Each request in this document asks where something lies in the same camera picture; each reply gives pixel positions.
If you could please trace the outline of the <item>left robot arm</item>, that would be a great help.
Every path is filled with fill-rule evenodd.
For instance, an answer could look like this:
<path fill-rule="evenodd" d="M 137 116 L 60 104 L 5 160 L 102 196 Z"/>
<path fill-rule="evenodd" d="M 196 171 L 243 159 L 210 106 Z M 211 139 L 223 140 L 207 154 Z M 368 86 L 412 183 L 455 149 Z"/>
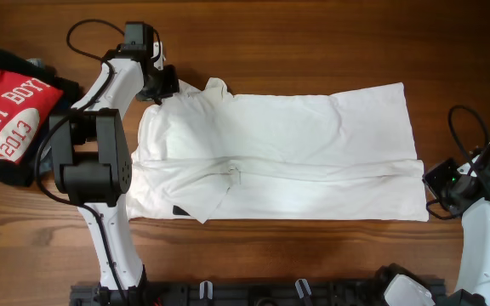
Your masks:
<path fill-rule="evenodd" d="M 133 99 L 161 104 L 179 91 L 173 66 L 165 65 L 157 30 L 129 21 L 122 43 L 100 57 L 100 75 L 73 106 L 49 118 L 50 147 L 61 203 L 83 216 L 100 264 L 103 303 L 126 303 L 143 291 L 145 268 L 132 242 L 125 195 L 132 162 L 123 117 Z"/>

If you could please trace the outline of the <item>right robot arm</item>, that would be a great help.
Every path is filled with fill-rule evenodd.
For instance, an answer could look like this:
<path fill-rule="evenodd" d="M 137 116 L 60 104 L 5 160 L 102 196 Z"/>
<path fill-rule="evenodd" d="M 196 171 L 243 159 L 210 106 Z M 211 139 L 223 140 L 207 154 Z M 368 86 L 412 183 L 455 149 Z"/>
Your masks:
<path fill-rule="evenodd" d="M 379 272 L 380 305 L 490 305 L 490 143 L 476 150 L 472 164 L 447 159 L 423 177 L 449 218 L 464 232 L 459 277 L 447 295 L 440 280 L 422 280 L 392 264 Z"/>

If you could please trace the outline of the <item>white t-shirt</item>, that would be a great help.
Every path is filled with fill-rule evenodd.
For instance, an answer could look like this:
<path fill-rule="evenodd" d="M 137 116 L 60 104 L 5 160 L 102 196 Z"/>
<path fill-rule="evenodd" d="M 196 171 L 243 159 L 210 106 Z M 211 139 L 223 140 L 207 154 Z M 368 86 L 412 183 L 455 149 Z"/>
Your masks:
<path fill-rule="evenodd" d="M 401 83 L 297 96 L 182 83 L 145 110 L 132 160 L 130 218 L 428 220 Z"/>

